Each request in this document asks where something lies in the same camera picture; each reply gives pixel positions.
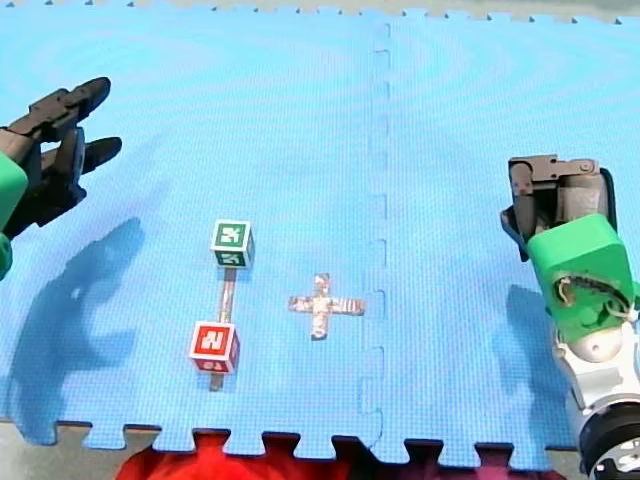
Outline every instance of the red block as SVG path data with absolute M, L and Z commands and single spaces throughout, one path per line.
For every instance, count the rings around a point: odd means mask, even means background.
M 210 373 L 236 371 L 240 341 L 232 323 L 197 322 L 189 357 L 198 369 Z

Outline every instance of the black ring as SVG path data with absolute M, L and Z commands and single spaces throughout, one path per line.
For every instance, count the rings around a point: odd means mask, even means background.
M 591 417 L 580 432 L 580 455 L 587 475 L 609 450 L 640 438 L 640 403 L 612 405 Z

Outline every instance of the wire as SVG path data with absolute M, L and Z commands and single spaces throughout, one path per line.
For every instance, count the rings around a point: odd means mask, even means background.
M 629 318 L 631 303 L 629 302 L 629 300 L 627 300 L 627 297 L 625 297 L 620 290 L 607 282 L 596 280 L 595 278 L 589 278 L 584 275 L 570 274 L 558 279 L 555 282 L 554 286 L 558 297 L 560 297 L 560 300 L 566 306 L 572 306 L 575 302 L 575 296 L 570 291 L 568 291 L 567 288 L 576 286 L 610 297 L 620 305 L 622 311 L 615 310 L 613 306 L 610 305 L 610 302 L 607 302 L 605 303 L 607 312 L 614 317 L 623 319 Z

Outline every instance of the metal rod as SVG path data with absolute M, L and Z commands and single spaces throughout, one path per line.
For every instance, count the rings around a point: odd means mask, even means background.
M 233 294 L 236 288 L 236 269 L 224 269 L 224 281 L 222 283 L 222 291 L 220 292 L 220 301 L 218 303 L 218 322 L 231 323 L 231 313 L 233 312 Z M 217 392 L 224 386 L 224 375 L 219 373 L 211 374 L 211 382 L 209 390 Z

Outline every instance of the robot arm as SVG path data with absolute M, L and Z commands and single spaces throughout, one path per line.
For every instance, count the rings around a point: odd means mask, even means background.
M 85 144 L 78 123 L 107 98 L 108 78 L 71 92 L 59 89 L 29 106 L 29 113 L 0 128 L 0 280 L 11 268 L 10 241 L 35 223 L 44 226 L 86 197 L 80 176 L 115 157 L 120 138 Z M 44 154 L 42 143 L 57 143 Z
M 505 232 L 531 260 L 571 391 L 570 424 L 591 480 L 640 479 L 638 286 L 617 235 L 613 179 L 594 160 L 509 160 Z

